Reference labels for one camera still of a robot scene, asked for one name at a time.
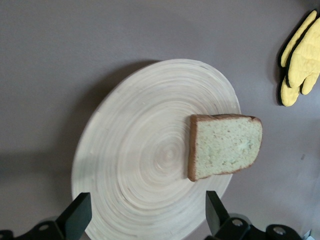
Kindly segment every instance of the bolt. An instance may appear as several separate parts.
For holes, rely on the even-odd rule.
[[[239,219],[233,219],[232,223],[233,223],[233,225],[236,225],[237,227],[240,227],[243,225],[242,221],[240,221]]]
[[[275,231],[279,235],[285,235],[286,234],[286,231],[280,226],[275,226],[273,228],[273,231]]]

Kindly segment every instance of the slice of bread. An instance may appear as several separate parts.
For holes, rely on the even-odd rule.
[[[250,167],[262,141],[259,118],[241,114],[192,115],[188,178],[232,174]]]

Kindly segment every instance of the white swirled plate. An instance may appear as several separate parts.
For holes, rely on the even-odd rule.
[[[173,59],[129,76],[101,103],[79,142],[72,195],[90,192],[92,240],[181,240],[205,220],[206,190],[232,175],[187,178],[189,116],[240,113],[215,68]]]

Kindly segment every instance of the bread crust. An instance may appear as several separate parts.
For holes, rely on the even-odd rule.
[[[225,119],[238,119],[238,118],[250,118],[251,121],[253,122],[259,122],[262,126],[262,122],[258,117],[255,116],[249,116],[249,115],[243,115],[243,114],[236,114],[236,113],[230,113],[230,114],[219,114],[219,115],[204,115],[204,114],[193,114],[190,117],[190,139],[189,139],[189,158],[188,158],[188,174],[187,177],[189,178],[190,181],[195,182],[199,179],[206,179],[209,176],[202,177],[202,178],[197,178],[196,177],[196,151],[197,151],[197,127],[198,127],[198,122],[206,122],[206,121],[212,121],[212,120],[225,120]],[[226,174],[234,174],[239,172],[242,169],[246,169],[251,167],[254,162],[256,161],[257,158],[252,162],[247,167],[239,168],[235,171],[231,172],[222,172],[217,175],[226,175]]]

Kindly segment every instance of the gray table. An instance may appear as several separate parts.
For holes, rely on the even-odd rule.
[[[19,235],[71,202],[71,167],[107,93],[156,61],[221,71],[243,114],[261,118],[256,163],[222,198],[261,230],[285,224],[320,239],[320,83],[279,106],[278,51],[317,0],[1,1],[0,229]],[[187,239],[203,239],[203,223]]]

